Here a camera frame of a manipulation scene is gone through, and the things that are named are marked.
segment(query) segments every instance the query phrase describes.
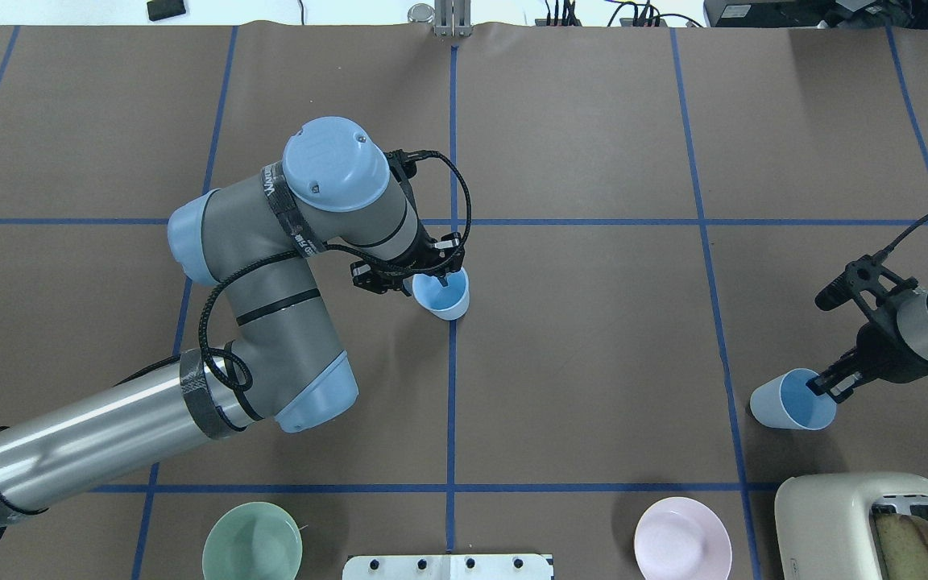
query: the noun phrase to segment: light blue cup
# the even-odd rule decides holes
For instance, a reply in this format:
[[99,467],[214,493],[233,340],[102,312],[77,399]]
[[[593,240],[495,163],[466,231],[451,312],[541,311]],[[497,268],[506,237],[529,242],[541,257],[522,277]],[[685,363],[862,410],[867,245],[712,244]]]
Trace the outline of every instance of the light blue cup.
[[210,529],[205,580],[293,580],[303,558],[296,521],[273,503],[243,503]]
[[751,412],[763,426],[774,429],[825,429],[836,418],[836,401],[817,396],[807,382],[818,372],[794,368],[759,386],[751,395]]
[[446,276],[446,286],[434,275],[415,275],[410,279],[413,300],[442,320],[457,320],[467,312],[471,287],[464,268]]

